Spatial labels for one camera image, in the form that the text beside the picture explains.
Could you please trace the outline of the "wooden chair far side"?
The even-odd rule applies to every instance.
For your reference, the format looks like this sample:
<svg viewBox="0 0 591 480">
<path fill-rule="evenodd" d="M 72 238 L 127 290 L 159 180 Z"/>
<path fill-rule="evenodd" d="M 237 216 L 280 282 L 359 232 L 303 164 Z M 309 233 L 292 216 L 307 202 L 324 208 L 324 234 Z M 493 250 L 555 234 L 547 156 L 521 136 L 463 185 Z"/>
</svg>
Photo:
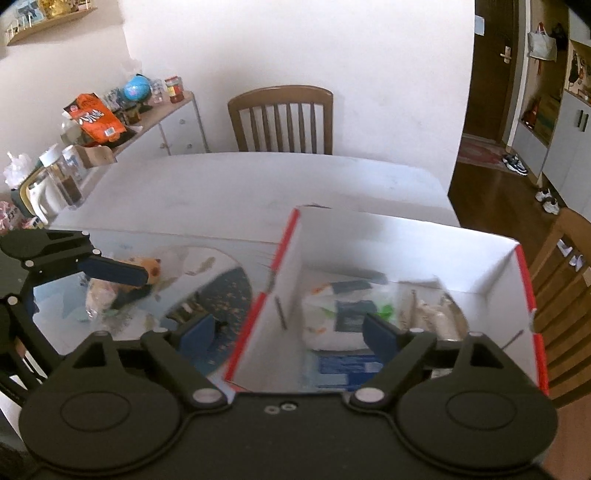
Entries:
<svg viewBox="0 0 591 480">
<path fill-rule="evenodd" d="M 311 85 L 280 85 L 242 93 L 228 101 L 240 152 L 331 155 L 334 95 Z"/>
</svg>

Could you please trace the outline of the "blue small packet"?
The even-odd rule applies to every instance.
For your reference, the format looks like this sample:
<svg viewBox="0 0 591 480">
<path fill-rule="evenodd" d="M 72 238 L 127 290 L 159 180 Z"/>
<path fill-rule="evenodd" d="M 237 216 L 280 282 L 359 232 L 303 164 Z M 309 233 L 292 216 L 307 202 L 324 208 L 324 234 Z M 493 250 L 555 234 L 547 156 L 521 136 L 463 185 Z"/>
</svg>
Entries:
<svg viewBox="0 0 591 480">
<path fill-rule="evenodd" d="M 373 354 L 324 355 L 318 357 L 314 385 L 318 389 L 351 391 L 372 379 L 383 368 Z"/>
</svg>

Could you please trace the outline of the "green wet wipes pack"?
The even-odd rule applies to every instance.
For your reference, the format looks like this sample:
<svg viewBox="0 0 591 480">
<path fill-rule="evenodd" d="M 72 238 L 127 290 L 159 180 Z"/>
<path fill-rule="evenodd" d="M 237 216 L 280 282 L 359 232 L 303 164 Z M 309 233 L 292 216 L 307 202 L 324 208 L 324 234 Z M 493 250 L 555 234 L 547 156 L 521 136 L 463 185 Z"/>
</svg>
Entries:
<svg viewBox="0 0 591 480">
<path fill-rule="evenodd" d="M 396 305 L 392 301 L 376 301 L 376 314 L 387 322 L 396 319 L 397 310 Z"/>
</svg>

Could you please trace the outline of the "red lid jar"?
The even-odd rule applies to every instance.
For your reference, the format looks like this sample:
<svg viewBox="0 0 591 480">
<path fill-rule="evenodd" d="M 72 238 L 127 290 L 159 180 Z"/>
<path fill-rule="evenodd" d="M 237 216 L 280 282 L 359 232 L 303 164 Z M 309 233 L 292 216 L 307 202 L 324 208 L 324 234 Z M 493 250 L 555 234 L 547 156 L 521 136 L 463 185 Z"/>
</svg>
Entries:
<svg viewBox="0 0 591 480">
<path fill-rule="evenodd" d="M 182 80 L 178 76 L 172 76 L 164 80 L 164 85 L 171 103 L 183 101 L 184 93 Z"/>
</svg>

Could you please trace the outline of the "yellow squishy bun toy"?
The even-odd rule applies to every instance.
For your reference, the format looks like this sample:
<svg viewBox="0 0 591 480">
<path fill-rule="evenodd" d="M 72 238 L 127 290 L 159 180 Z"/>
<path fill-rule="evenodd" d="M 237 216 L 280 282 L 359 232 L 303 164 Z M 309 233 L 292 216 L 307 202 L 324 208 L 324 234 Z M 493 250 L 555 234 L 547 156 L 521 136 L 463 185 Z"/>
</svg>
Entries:
<svg viewBox="0 0 591 480">
<path fill-rule="evenodd" d="M 153 285 L 160 279 L 161 261 L 158 258 L 131 257 L 123 260 L 123 263 L 144 268 L 148 274 L 148 285 Z"/>
</svg>

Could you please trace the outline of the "grey wall cabinet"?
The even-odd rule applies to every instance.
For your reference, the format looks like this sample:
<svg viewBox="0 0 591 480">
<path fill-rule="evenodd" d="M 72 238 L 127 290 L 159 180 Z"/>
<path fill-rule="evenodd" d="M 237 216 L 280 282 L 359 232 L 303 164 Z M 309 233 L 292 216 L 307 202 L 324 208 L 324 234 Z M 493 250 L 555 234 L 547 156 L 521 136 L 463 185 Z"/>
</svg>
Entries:
<svg viewBox="0 0 591 480">
<path fill-rule="evenodd" d="M 557 58 L 529 55 L 528 34 L 543 26 L 555 33 Z M 590 216 L 590 25 L 562 1 L 520 6 L 522 101 L 510 145 L 528 176 L 548 184 L 567 207 Z"/>
</svg>

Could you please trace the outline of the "white electric kettle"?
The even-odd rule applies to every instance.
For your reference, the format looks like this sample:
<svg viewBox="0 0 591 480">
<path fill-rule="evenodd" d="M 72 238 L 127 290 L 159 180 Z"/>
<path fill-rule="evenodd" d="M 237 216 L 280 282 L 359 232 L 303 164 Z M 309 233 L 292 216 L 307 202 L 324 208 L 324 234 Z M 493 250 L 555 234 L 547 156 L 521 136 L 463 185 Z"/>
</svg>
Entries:
<svg viewBox="0 0 591 480">
<path fill-rule="evenodd" d="M 43 224 L 49 225 L 67 206 L 60 190 L 43 168 L 32 173 L 21 185 L 25 206 Z"/>
</svg>

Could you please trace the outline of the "wooden chair right side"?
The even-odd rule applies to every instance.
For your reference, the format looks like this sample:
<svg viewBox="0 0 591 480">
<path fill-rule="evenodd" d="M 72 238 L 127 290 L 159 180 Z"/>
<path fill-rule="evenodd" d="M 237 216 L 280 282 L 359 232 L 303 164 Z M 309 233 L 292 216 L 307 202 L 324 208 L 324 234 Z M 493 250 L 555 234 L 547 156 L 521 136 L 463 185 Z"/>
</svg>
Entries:
<svg viewBox="0 0 591 480">
<path fill-rule="evenodd" d="M 590 221 L 563 208 L 530 266 L 549 396 L 558 408 L 590 394 Z"/>
</svg>

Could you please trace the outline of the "blue globe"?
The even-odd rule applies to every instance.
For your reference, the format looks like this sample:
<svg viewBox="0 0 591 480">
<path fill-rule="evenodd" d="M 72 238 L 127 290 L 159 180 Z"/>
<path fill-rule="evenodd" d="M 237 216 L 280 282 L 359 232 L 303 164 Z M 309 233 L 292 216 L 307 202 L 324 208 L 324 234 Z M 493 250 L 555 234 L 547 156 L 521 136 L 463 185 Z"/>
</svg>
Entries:
<svg viewBox="0 0 591 480">
<path fill-rule="evenodd" d="M 131 102 L 144 102 L 151 95 L 150 81 L 143 75 L 133 76 L 123 86 L 124 97 Z"/>
</svg>

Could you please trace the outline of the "red cardboard box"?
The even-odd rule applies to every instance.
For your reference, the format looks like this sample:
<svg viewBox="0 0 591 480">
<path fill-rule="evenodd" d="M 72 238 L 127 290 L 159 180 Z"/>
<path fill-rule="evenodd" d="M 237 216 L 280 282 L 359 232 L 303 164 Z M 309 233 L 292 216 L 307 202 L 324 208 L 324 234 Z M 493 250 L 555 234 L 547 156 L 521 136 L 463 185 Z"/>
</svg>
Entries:
<svg viewBox="0 0 591 480">
<path fill-rule="evenodd" d="M 243 325 L 224 379 L 239 390 L 304 390 L 301 299 L 325 283 L 365 279 L 398 284 L 397 321 L 410 291 L 429 303 L 446 290 L 469 329 L 488 335 L 541 388 L 549 390 L 525 254 L 494 234 L 404 218 L 298 207 L 283 230 L 270 282 Z"/>
</svg>

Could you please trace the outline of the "white drawer cabinet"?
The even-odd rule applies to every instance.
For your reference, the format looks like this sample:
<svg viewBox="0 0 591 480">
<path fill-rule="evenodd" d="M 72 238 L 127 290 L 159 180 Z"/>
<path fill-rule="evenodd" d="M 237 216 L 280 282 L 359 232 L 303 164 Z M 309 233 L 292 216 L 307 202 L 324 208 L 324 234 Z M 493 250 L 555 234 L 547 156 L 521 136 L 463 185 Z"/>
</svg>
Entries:
<svg viewBox="0 0 591 480">
<path fill-rule="evenodd" d="M 197 101 L 190 91 L 183 92 L 180 102 L 163 100 L 153 105 L 131 129 L 135 135 L 113 149 L 118 162 L 211 152 Z"/>
</svg>

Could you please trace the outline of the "pair of sneakers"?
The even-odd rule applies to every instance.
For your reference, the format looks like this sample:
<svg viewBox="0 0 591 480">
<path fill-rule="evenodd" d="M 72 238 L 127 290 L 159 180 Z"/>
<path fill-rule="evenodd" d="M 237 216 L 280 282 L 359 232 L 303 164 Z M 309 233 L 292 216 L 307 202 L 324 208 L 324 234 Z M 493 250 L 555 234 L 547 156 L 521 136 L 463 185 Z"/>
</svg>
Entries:
<svg viewBox="0 0 591 480">
<path fill-rule="evenodd" d="M 502 157 L 502 161 L 506 168 L 513 173 L 516 173 L 521 176 L 528 175 L 528 169 L 523 164 L 522 160 L 516 154 L 506 154 Z"/>
</svg>

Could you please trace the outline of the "hanging tote bag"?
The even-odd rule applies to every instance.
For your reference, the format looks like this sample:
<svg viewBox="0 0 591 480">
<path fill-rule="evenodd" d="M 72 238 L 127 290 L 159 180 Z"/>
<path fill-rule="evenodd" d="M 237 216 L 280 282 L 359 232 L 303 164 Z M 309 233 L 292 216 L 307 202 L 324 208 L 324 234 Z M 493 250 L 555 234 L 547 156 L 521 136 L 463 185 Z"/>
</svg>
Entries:
<svg viewBox="0 0 591 480">
<path fill-rule="evenodd" d="M 554 62 L 557 60 L 556 39 L 551 37 L 542 22 L 535 31 L 528 33 L 528 55 L 540 61 Z"/>
</svg>

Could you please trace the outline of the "clear bag yellow bread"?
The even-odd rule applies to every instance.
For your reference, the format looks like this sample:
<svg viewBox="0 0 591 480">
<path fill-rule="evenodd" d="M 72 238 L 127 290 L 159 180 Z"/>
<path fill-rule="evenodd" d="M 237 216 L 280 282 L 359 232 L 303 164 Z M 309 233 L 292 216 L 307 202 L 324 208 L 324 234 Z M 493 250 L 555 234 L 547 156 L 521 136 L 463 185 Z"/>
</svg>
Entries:
<svg viewBox="0 0 591 480">
<path fill-rule="evenodd" d="M 148 296 L 151 290 L 149 284 L 135 287 L 92 278 L 88 282 L 85 299 L 87 316 L 90 320 L 98 320 L 107 312 L 121 310 Z"/>
</svg>

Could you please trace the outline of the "dark wooden door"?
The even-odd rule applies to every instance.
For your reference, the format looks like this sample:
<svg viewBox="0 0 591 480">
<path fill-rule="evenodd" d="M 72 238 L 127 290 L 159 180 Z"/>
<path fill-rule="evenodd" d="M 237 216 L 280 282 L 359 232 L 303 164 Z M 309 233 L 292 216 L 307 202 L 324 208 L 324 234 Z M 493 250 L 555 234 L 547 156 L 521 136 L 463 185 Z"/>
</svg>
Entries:
<svg viewBox="0 0 591 480">
<path fill-rule="evenodd" d="M 518 44 L 515 0 L 475 3 L 472 77 L 464 133 L 501 142 L 508 121 Z"/>
</svg>

